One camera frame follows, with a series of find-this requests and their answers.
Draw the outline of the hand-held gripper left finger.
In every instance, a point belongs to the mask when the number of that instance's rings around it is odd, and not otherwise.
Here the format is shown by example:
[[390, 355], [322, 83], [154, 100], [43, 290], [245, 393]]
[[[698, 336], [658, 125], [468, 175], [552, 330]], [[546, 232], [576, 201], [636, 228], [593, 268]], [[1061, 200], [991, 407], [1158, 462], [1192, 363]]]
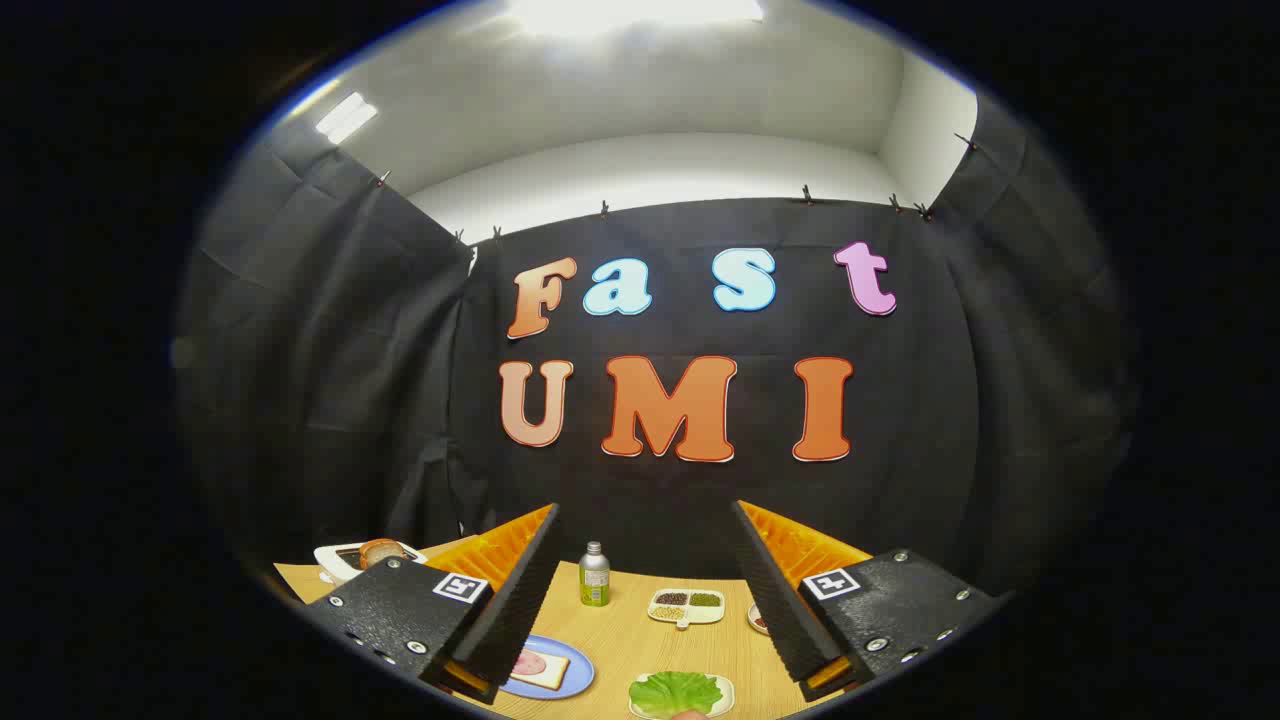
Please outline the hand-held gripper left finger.
[[548, 503], [426, 562], [383, 559], [307, 603], [305, 616], [411, 682], [490, 705], [556, 574], [558, 520]]

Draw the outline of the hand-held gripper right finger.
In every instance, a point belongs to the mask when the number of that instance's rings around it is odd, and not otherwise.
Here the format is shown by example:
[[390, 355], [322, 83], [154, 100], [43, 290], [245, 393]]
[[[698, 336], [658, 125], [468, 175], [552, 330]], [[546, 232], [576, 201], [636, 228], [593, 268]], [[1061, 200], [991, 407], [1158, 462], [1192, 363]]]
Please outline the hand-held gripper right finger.
[[806, 701], [920, 664], [1006, 605], [914, 550], [872, 555], [744, 500], [732, 516], [742, 579]]

